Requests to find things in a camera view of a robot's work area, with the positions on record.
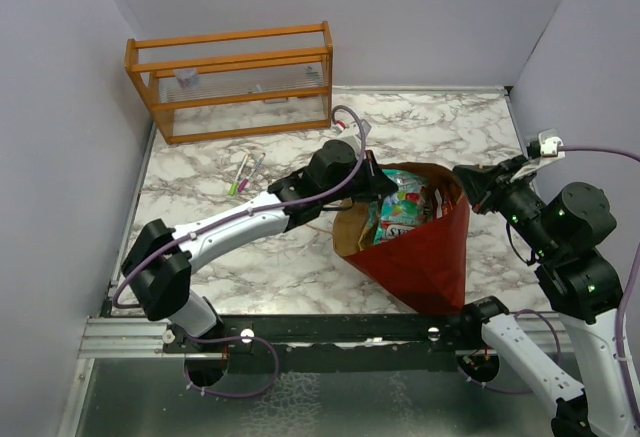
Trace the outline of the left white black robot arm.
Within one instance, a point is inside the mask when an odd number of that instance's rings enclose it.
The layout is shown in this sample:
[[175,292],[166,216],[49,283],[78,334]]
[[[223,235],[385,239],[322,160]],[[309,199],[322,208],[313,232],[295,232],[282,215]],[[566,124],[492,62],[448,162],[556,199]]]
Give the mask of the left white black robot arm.
[[222,323],[213,305],[191,288],[202,267],[255,240],[303,226],[335,201],[377,202],[397,189],[371,152],[330,140],[306,166],[238,207],[175,227],[160,219],[146,224],[121,265],[122,286],[132,291],[147,320],[167,320],[186,332],[195,349],[210,351],[220,342]]

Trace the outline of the red brown paper bag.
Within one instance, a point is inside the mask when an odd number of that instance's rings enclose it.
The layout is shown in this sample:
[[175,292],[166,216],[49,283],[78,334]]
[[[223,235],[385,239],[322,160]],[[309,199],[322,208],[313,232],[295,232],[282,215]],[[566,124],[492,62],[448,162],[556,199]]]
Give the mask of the red brown paper bag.
[[434,163],[392,163],[428,180],[455,185],[456,204],[447,216],[422,224],[386,243],[359,251],[357,242],[368,217],[368,205],[357,203],[335,217],[335,253],[373,279],[398,300],[424,315],[458,314],[465,301],[467,234],[470,206],[451,170]]

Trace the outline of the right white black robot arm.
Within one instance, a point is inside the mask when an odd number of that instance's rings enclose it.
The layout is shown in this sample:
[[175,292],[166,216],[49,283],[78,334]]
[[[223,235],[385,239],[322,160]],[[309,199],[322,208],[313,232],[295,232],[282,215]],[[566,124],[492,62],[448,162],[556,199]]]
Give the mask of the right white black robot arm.
[[532,251],[535,275],[570,340],[574,379],[518,325],[496,298],[466,306],[459,324],[469,347],[488,345],[545,406],[556,436],[636,436],[639,379],[626,336],[629,283],[597,247],[616,228],[604,192],[567,184],[549,203],[530,187],[542,158],[495,166],[457,165],[453,173],[477,214],[497,213]]

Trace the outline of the teal Fox's candy bag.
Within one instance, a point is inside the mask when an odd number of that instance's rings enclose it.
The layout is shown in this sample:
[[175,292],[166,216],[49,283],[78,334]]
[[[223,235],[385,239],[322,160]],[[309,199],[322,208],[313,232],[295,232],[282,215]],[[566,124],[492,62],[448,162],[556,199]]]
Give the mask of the teal Fox's candy bag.
[[401,169],[384,169],[398,190],[385,197],[378,212],[374,244],[392,240],[432,219],[428,180]]

